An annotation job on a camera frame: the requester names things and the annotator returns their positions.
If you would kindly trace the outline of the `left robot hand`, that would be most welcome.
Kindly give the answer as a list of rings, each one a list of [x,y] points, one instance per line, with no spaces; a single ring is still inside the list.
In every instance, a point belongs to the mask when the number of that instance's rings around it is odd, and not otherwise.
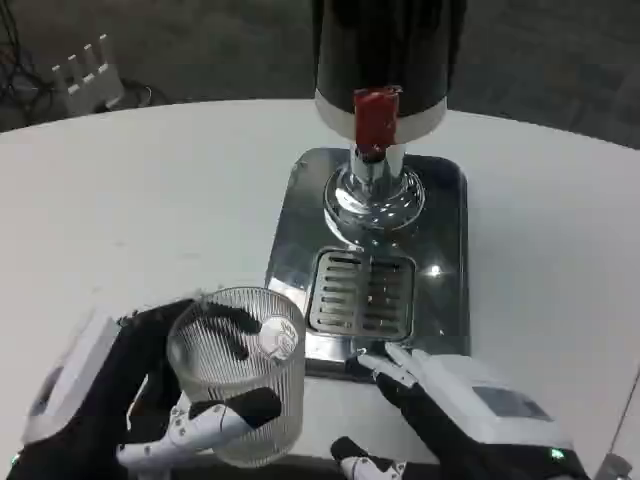
[[[166,341],[193,303],[89,319],[34,399],[8,478],[168,479],[279,418],[282,402],[268,387],[181,402]]]

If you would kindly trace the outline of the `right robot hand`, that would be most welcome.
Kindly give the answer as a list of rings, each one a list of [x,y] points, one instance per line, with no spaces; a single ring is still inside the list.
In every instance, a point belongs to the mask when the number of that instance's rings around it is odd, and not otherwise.
[[[572,440],[530,396],[480,361],[387,342],[345,363],[371,375],[434,455],[443,479],[585,479]]]

